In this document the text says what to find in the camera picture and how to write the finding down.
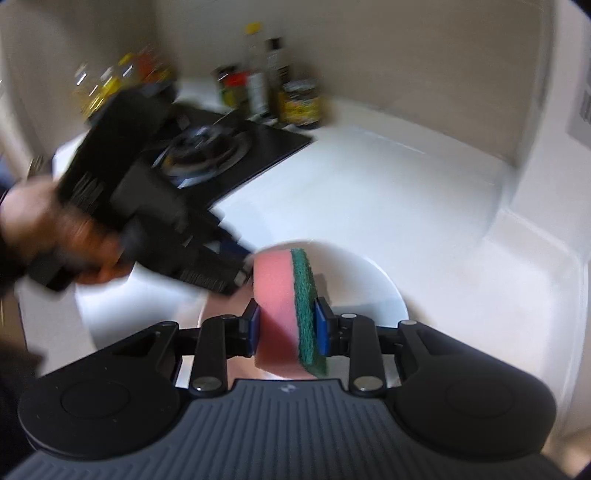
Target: human hand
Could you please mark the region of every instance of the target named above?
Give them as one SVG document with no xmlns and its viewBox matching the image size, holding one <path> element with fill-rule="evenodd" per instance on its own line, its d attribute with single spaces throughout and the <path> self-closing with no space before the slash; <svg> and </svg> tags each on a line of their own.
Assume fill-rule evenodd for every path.
<svg viewBox="0 0 591 480">
<path fill-rule="evenodd" d="M 99 267 L 97 272 L 80 274 L 79 283 L 104 283 L 131 271 L 130 265 L 117 265 L 121 256 L 117 234 L 83 212 L 60 205 L 50 177 L 27 180 L 8 191 L 0 204 L 0 233 L 25 264 L 61 247 Z"/>
</svg>

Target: stove burner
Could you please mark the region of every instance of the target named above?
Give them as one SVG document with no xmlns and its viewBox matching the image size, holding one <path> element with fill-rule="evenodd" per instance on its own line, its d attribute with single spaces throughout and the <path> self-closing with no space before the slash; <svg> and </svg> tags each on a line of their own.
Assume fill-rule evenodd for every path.
<svg viewBox="0 0 591 480">
<path fill-rule="evenodd" d="M 189 128 L 154 163 L 179 188 L 209 180 L 241 160 L 251 147 L 245 132 L 221 125 Z"/>
</svg>

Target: jar label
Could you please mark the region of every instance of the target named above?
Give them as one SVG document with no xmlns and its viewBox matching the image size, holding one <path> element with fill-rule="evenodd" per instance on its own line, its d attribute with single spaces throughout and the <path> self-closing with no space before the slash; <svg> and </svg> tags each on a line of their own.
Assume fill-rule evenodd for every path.
<svg viewBox="0 0 591 480">
<path fill-rule="evenodd" d="M 289 99 L 284 106 L 285 121 L 294 125 L 310 125 L 320 121 L 320 99 Z"/>
</svg>

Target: backsplash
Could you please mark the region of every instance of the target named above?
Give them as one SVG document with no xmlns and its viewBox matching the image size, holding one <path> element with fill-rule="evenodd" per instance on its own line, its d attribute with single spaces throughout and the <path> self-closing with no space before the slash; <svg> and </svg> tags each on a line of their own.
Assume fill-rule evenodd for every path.
<svg viewBox="0 0 591 480">
<path fill-rule="evenodd" d="M 296 73 L 515 164 L 549 0 L 16 0 L 0 35 L 43 150 L 82 131 L 73 73 L 153 43 L 184 77 L 243 58 L 244 26 L 282 36 Z"/>
<path fill-rule="evenodd" d="M 101 74 L 126 52 L 157 40 L 147 0 L 5 2 L 0 35 L 15 93 L 49 155 L 82 132 L 72 95 L 80 63 Z"/>
<path fill-rule="evenodd" d="M 183 76 L 242 59 L 247 22 L 285 38 L 325 92 L 514 163 L 530 108 L 545 0 L 155 0 Z"/>
</svg>

